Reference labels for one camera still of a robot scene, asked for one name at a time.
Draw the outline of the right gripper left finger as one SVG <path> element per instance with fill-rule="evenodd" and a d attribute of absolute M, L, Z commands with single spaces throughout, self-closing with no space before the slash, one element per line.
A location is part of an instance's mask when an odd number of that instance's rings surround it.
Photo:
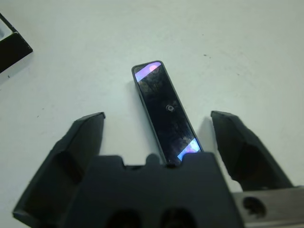
<path fill-rule="evenodd" d="M 73 122 L 24 190 L 13 217 L 25 225 L 60 225 L 93 157 L 100 153 L 105 114 Z"/>

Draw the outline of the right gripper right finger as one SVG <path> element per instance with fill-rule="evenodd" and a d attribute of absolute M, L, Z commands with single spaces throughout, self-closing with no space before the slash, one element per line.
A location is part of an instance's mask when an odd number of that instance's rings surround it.
<path fill-rule="evenodd" d="M 218 151 L 242 190 L 275 190 L 293 184 L 261 140 L 231 113 L 212 111 Z"/>

